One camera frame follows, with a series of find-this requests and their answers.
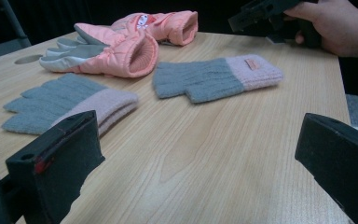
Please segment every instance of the wooden table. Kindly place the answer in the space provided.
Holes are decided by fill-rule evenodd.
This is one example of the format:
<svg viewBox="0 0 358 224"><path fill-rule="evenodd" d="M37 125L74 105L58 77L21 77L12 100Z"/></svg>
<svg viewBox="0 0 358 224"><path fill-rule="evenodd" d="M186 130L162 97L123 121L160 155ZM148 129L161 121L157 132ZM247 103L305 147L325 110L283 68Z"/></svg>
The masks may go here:
<svg viewBox="0 0 358 224"><path fill-rule="evenodd" d="M4 104L60 76L38 62L14 62L52 47L54 39L0 57L0 126L12 116ZM62 223L348 223L294 156L305 113L349 123L337 57L294 43L205 33L188 46L159 50L164 62L258 54L281 68L284 80L192 105L185 96L159 100L153 74L86 75L136 92L140 104L101 139L106 161ZM5 159L34 139L0 127L0 177L7 175Z"/></svg>

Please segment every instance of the hand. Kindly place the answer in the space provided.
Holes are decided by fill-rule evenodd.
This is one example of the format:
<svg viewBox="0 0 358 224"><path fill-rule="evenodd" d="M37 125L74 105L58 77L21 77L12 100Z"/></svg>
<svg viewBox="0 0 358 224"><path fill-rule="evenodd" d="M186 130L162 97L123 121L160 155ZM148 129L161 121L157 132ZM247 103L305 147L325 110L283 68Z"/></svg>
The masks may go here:
<svg viewBox="0 0 358 224"><path fill-rule="evenodd" d="M311 21L322 36L322 48L341 57L358 57L358 9L348 0L301 2L284 13ZM304 42L301 32L296 42Z"/></svg>

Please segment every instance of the dark background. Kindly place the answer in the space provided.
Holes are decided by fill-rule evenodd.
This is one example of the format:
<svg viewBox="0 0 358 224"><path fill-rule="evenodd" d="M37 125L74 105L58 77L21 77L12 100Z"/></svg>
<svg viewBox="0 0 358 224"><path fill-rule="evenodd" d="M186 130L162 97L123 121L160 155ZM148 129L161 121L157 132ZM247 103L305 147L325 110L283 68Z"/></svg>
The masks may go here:
<svg viewBox="0 0 358 224"><path fill-rule="evenodd" d="M110 25L134 12L198 11L200 31L233 34L227 19L239 13L240 8L250 1L8 0L8 2L24 33L34 45L73 32L73 25L76 22ZM358 0L351 2L358 7ZM287 22L278 34L284 38L294 38L297 30L295 21ZM267 21L261 21L236 35L266 36L273 33L272 26ZM0 10L0 43L15 38L16 34L5 12ZM346 93L358 95L358 59L339 58L339 62Z"/></svg>

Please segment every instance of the knit glove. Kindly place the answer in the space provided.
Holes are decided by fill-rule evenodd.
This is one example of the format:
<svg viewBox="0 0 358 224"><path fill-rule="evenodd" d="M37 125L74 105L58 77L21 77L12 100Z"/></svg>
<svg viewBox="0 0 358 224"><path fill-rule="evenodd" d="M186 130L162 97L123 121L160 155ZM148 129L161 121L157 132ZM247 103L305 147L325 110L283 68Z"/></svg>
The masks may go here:
<svg viewBox="0 0 358 224"><path fill-rule="evenodd" d="M174 45L184 46L193 41L199 29L198 12L133 13L115 21L111 27L124 35L145 29L157 41L168 41Z"/></svg>
<svg viewBox="0 0 358 224"><path fill-rule="evenodd" d="M66 74L40 87L25 91L4 105L17 113L2 128L14 133L41 134L61 120L95 110L99 134L138 105L138 96L128 91L108 89L87 78Z"/></svg>
<svg viewBox="0 0 358 224"><path fill-rule="evenodd" d="M86 23L75 25L87 44L58 39L58 49L48 49L39 59L52 72L105 74L108 77L142 77L150 74L158 59L156 40L140 30L129 36L110 28Z"/></svg>
<svg viewBox="0 0 358 224"><path fill-rule="evenodd" d="M153 76L158 98L186 94L203 103L271 85L282 72L257 55L218 58L206 62L159 63Z"/></svg>

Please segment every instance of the gray knit glove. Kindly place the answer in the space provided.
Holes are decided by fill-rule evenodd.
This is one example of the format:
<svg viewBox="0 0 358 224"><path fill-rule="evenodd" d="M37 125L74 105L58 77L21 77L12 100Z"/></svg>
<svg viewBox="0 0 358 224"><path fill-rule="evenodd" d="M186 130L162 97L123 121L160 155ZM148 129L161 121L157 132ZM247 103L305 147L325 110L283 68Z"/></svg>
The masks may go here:
<svg viewBox="0 0 358 224"><path fill-rule="evenodd" d="M218 58L206 62L159 63L153 76L158 98L186 94L203 103L277 85L282 72L257 55Z"/></svg>
<svg viewBox="0 0 358 224"><path fill-rule="evenodd" d="M41 134L62 119L95 110L99 133L103 134L138 105L138 96L106 88L85 77L66 74L21 94L4 105L17 113L2 128L15 133Z"/></svg>

